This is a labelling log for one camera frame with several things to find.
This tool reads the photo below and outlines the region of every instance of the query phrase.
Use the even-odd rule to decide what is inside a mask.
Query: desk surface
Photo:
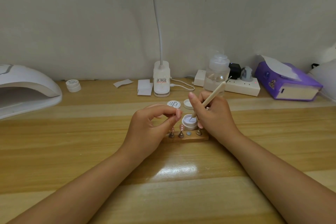
[[[83,81],[57,106],[0,121],[0,223],[5,223],[114,153],[132,114],[151,103],[137,81]],[[195,93],[202,90],[197,87]],[[226,92],[239,129],[336,191],[336,106]],[[184,113],[190,110],[182,108]],[[283,223],[237,160],[215,140],[161,144],[107,200],[91,223]]]

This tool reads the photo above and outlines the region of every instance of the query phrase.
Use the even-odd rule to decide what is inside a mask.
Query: wooden stand
[[[189,143],[189,142],[201,142],[201,141],[208,141],[209,140],[209,134],[206,130],[201,129],[202,135],[196,134],[197,130],[191,130],[191,131],[183,131],[183,138],[179,138],[180,131],[174,132],[174,137],[170,138],[169,133],[162,139],[162,143]]]

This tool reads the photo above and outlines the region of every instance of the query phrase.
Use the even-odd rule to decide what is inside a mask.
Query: plastic bottle
[[[230,60],[223,54],[216,54],[209,62],[209,66],[205,73],[204,89],[214,91],[221,82],[224,82],[229,77]]]

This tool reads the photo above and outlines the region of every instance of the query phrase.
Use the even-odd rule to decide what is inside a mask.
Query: purple tissue box
[[[323,88],[323,85],[292,64],[284,64],[291,67],[301,81],[292,80],[275,73],[265,61],[259,63],[254,76],[274,99],[313,101],[316,94]]]

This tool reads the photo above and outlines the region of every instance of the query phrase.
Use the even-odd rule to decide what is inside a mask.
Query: wooden handle
[[[222,90],[225,89],[226,86],[226,82],[222,82],[220,85],[218,85],[218,87],[211,93],[210,96],[208,96],[208,98],[203,102],[203,106],[206,107],[211,100],[213,100],[215,98],[215,96],[217,96]],[[196,117],[196,112],[193,112],[193,114],[191,115],[192,118]]]

